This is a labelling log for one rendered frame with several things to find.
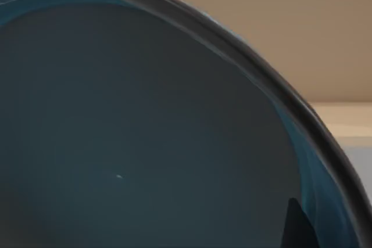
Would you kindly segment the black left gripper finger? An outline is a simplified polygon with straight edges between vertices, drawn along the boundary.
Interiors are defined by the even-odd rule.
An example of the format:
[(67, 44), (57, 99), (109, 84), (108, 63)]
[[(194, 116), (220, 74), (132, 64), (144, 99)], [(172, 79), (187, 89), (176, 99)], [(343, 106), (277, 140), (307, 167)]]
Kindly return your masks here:
[(316, 233), (295, 198), (288, 201), (280, 248), (317, 248)]

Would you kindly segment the dark blue bowl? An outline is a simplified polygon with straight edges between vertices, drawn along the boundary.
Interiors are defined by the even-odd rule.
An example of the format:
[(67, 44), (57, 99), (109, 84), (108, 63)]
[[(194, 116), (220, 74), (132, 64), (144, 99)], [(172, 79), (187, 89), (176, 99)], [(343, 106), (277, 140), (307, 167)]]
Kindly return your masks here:
[(319, 116), (178, 0), (0, 0), (0, 248), (372, 248)]

